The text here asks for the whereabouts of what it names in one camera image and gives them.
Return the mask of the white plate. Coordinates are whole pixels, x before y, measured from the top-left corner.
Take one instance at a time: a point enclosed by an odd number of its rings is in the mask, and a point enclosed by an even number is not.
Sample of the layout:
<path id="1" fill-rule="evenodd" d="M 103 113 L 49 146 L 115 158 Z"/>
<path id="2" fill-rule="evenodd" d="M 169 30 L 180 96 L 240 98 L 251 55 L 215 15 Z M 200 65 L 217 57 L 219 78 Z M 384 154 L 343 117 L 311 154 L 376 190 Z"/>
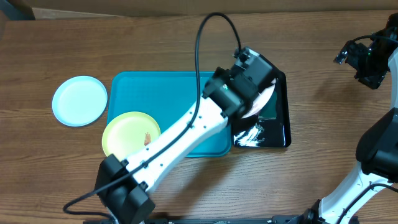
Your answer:
<path id="1" fill-rule="evenodd" d="M 271 86 L 265 88 L 264 91 L 259 94 L 259 96 L 253 101 L 252 108 L 242 117 L 242 119 L 260 113 L 262 108 L 270 100 L 275 89 L 275 84 L 276 84 L 276 79 L 273 79 L 273 81 L 271 82 Z"/>

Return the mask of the yellow plate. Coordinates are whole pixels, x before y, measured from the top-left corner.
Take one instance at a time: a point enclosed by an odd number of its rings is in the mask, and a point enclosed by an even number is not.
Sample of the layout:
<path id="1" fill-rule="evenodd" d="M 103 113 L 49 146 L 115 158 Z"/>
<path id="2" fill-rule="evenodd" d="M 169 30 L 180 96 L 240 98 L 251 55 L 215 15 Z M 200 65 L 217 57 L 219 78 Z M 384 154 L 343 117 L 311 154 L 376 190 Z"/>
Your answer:
<path id="1" fill-rule="evenodd" d="M 142 112 L 127 112 L 115 117 L 105 127 L 102 148 L 106 156 L 113 154 L 119 161 L 139 152 L 160 136 L 155 119 Z"/>

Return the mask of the light blue plate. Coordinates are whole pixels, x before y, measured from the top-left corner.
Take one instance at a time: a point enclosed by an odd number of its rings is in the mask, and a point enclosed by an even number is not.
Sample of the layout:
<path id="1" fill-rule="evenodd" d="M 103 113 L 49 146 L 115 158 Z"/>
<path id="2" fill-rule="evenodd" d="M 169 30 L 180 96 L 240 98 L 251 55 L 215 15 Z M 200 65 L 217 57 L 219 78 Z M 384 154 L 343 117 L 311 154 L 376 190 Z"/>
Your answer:
<path id="1" fill-rule="evenodd" d="M 77 76 L 63 82 L 52 99 L 52 112 L 62 124 L 86 126 L 96 121 L 108 104 L 105 86 L 91 76 Z"/>

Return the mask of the green yellow sponge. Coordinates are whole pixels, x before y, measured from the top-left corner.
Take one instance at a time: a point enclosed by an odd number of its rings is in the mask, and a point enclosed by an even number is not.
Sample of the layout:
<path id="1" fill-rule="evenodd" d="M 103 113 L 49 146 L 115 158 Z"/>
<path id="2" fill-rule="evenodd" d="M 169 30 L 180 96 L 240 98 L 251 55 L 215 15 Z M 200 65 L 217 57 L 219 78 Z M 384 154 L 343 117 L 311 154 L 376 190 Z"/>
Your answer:
<path id="1" fill-rule="evenodd" d="M 276 103 L 277 103 L 277 93 L 273 92 L 270 100 L 267 104 L 262 108 L 259 113 L 259 119 L 263 120 L 274 120 L 277 117 L 276 111 Z"/>

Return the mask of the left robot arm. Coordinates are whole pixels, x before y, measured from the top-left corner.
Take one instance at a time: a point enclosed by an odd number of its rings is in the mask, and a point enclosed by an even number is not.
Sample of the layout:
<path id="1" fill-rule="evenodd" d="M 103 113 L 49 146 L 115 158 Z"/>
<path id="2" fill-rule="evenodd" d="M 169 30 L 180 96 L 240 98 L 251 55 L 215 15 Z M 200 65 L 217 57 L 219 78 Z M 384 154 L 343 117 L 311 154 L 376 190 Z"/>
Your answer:
<path id="1" fill-rule="evenodd" d="M 253 114 L 254 104 L 280 71 L 248 47 L 235 57 L 230 69 L 215 70 L 200 99 L 157 139 L 123 160 L 110 154 L 101 162 L 96 193 L 118 223 L 144 221 L 155 208 L 149 195 L 187 154 L 230 123 Z"/>

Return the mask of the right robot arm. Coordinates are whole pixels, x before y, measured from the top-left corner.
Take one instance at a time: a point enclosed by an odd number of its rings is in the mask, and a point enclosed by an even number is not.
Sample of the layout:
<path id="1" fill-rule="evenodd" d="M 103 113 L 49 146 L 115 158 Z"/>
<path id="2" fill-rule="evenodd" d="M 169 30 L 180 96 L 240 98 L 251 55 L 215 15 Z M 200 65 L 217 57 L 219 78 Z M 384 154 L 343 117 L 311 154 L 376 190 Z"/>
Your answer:
<path id="1" fill-rule="evenodd" d="M 391 14 L 384 29 L 367 36 L 369 46 L 357 37 L 347 41 L 335 63 L 347 63 L 354 76 L 372 90 L 391 74 L 390 110 L 362 136 L 356 147 L 356 164 L 344 180 L 304 214 L 290 223 L 357 223 L 356 212 L 378 192 L 397 182 L 397 14 Z"/>

